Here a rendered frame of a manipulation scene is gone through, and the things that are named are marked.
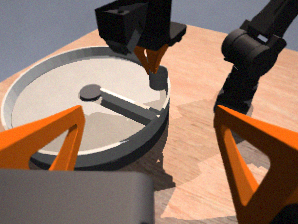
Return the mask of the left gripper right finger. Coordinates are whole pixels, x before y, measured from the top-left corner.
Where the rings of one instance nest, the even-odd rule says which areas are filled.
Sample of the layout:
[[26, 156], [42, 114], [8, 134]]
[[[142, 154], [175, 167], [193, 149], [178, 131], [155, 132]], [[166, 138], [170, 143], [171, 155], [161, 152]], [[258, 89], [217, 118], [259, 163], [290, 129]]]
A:
[[[298, 133], [224, 106], [216, 107], [216, 138], [238, 224], [269, 224], [298, 203]], [[230, 130], [264, 153], [270, 168], [258, 184], [241, 157]]]

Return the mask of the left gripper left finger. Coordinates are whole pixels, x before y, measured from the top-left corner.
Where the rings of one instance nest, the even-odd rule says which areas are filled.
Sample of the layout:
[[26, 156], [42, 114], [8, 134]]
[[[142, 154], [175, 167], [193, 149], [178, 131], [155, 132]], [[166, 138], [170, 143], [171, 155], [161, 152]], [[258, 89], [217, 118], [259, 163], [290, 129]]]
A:
[[84, 126], [83, 108], [77, 105], [47, 118], [0, 132], [0, 168], [30, 170], [30, 157], [70, 128], [49, 170], [73, 171]]

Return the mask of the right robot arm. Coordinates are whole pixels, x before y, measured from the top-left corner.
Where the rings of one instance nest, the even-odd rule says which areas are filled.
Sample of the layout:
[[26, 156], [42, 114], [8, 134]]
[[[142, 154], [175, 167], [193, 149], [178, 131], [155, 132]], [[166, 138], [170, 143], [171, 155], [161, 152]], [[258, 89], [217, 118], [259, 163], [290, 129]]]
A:
[[[142, 33], [161, 37], [170, 30], [171, 7], [172, 0], [116, 0], [106, 4], [94, 9], [99, 36], [113, 52], [132, 54]], [[218, 102], [248, 112], [260, 77], [287, 46], [283, 36], [297, 15], [298, 0], [270, 0], [252, 20], [246, 19], [225, 37], [223, 60], [234, 65]], [[264, 42], [259, 35], [269, 39]]]

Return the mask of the grey metal bushing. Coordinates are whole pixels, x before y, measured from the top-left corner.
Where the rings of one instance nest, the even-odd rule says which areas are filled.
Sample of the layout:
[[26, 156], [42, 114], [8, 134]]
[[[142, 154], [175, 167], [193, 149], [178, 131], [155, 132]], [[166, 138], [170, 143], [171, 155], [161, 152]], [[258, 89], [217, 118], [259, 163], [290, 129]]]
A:
[[[157, 75], [161, 74], [161, 75]], [[161, 91], [167, 88], [168, 83], [168, 68], [159, 65], [157, 73], [153, 74], [149, 68], [149, 87], [155, 91]]]

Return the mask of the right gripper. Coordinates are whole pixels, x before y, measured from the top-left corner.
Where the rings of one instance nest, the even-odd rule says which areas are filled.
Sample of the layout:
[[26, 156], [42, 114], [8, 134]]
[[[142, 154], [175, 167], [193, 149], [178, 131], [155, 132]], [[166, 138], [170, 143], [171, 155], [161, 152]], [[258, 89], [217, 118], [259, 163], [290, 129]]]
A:
[[[186, 24], [171, 21], [170, 30], [161, 37], [144, 33], [141, 34], [133, 52], [142, 63], [147, 75], [149, 75], [149, 68], [152, 73], [157, 73], [161, 59], [168, 47], [172, 47], [176, 43], [176, 40], [177, 42], [180, 42], [182, 40], [182, 36], [186, 34], [186, 30]], [[148, 62], [144, 53], [145, 50]]]

